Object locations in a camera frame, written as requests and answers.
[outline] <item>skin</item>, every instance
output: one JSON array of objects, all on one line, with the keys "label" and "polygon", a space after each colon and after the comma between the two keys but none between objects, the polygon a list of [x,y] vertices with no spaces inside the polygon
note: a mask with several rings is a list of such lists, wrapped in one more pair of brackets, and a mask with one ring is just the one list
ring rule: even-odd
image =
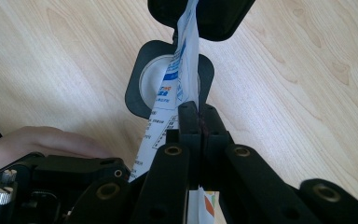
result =
[{"label": "skin", "polygon": [[81,158],[108,158],[112,153],[94,139],[51,127],[23,127],[0,138],[0,168],[31,152]]}]

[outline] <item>light wood surface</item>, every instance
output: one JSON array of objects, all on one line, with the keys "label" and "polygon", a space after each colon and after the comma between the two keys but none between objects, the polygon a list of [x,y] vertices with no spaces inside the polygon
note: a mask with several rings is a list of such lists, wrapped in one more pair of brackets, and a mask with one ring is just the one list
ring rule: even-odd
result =
[{"label": "light wood surface", "polygon": [[[146,121],[124,93],[154,39],[172,29],[146,0],[0,1],[0,132],[83,133],[132,167]],[[358,198],[358,1],[256,0],[232,38],[200,52],[215,67],[208,102],[237,143],[295,187],[320,177]]]}]

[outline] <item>metal knob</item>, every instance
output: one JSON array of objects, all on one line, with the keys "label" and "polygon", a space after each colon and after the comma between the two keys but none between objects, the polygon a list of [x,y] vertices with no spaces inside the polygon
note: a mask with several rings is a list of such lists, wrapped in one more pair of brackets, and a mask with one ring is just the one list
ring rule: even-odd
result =
[{"label": "metal knob", "polygon": [[2,183],[11,184],[16,179],[17,171],[16,170],[5,170],[2,173]]},{"label": "metal knob", "polygon": [[0,205],[10,203],[12,193],[13,193],[13,188],[4,187],[0,189]]}]

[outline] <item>black lid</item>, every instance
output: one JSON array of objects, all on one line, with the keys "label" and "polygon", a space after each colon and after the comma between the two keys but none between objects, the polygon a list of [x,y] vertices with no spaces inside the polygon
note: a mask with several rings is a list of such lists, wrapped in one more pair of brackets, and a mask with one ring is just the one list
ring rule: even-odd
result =
[{"label": "black lid", "polygon": [[[199,0],[197,23],[200,37],[222,41],[237,30],[255,0]],[[148,0],[150,14],[160,23],[176,29],[187,0]]]}]

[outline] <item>wooden table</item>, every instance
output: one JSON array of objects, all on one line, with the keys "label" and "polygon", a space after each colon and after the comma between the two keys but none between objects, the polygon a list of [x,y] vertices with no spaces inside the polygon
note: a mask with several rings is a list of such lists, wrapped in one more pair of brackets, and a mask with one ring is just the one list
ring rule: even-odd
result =
[{"label": "wooden table", "polygon": [[[172,29],[146,0],[0,1],[0,132],[83,133],[132,167],[146,120],[124,93],[154,39]],[[237,143],[293,186],[320,177],[358,198],[358,1],[256,0],[234,36],[200,52],[215,67],[208,102]]]}]

